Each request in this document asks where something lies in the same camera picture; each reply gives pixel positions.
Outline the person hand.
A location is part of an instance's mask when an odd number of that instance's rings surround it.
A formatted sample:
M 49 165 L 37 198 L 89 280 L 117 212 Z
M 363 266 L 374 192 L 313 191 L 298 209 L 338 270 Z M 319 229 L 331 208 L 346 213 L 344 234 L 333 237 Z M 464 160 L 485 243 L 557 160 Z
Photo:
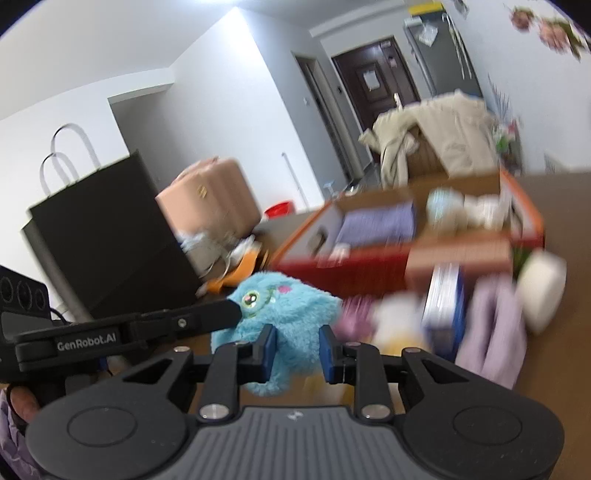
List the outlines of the person hand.
M 40 411 L 36 397 L 25 387 L 12 387 L 8 398 L 13 412 L 26 424 L 29 424 Z

